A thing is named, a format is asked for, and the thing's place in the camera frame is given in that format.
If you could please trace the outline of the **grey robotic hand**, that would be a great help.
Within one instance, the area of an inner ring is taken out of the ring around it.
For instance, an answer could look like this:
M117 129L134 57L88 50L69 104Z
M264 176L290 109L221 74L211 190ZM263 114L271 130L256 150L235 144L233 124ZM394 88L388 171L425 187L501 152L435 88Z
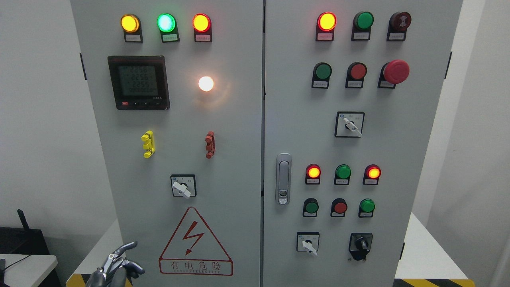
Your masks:
M86 287L124 287L128 278L136 279L144 274L145 269L142 266L123 257L124 252L137 245L135 240L113 251L104 264L91 274Z

